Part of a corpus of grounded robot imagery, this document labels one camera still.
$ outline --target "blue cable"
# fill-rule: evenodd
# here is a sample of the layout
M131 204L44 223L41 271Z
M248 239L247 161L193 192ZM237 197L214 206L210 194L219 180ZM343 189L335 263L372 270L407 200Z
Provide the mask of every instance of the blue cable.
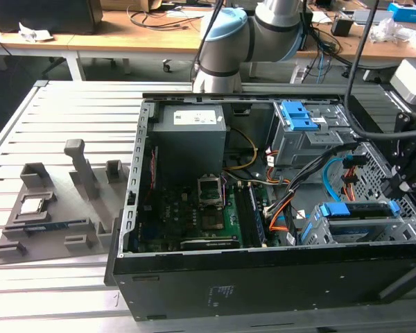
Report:
M322 55L320 56L320 62L319 62L319 75L318 75L318 79L316 80L316 83L319 83L320 80L320 75L322 73L322 64L324 62L324 53L322 52Z
M325 185L325 189L327 189L328 193L330 193L330 196L335 201L340 201L339 196L337 195L337 193L331 187L330 181L328 180L328 174L327 174L330 165L332 165L336 161L343 161L343 158L337 157L337 158L334 158L334 159L330 160L324 167L324 171L322 172L322 179L323 179L323 182L324 182L324 185Z

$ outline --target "green circuit board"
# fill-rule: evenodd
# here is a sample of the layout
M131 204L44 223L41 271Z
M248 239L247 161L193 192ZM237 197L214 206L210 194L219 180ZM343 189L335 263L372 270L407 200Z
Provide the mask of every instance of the green circuit board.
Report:
M237 239L241 230L232 189L224 207L201 207L195 189L174 188L161 193L158 216L147 219L139 232L141 252L177 250L187 239Z

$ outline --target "gray power supply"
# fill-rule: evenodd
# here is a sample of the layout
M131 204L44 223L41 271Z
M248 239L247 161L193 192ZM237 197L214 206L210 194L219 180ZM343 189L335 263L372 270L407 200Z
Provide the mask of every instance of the gray power supply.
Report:
M153 125L158 171L172 185L222 169L226 125L221 105L167 105Z

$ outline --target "cardboard box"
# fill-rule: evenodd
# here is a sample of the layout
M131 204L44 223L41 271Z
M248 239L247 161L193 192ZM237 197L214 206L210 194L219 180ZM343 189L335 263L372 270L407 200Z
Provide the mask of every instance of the cardboard box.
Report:
M100 0L103 10L126 10L130 6L133 12L149 12L158 9L162 0Z

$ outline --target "sticker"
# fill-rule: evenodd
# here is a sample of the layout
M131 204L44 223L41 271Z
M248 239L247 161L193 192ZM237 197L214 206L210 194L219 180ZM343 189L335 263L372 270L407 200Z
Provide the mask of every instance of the sticker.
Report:
M296 219L305 219L305 218L306 218L305 210L297 211Z
M327 121L325 120L324 117L319 117L319 118L311 118L311 121L313 123L327 123Z
M208 307L220 307L222 302L231 298L234 286L211 287L208 290Z
M287 232L287 233L286 233L286 240L287 240L287 242L288 242L289 244L291 244L292 246L294 246L294 245L295 245L295 239L294 239L294 237L292 236L292 234L291 234L291 233L289 233L289 232Z
M266 162L268 164L269 167L274 167L275 165L275 157L274 156L267 156L266 157Z
M30 227L30 228L24 228L25 231L40 231L40 230L46 230L46 227Z
M212 125L216 123L214 110L177 110L174 112L174 125Z

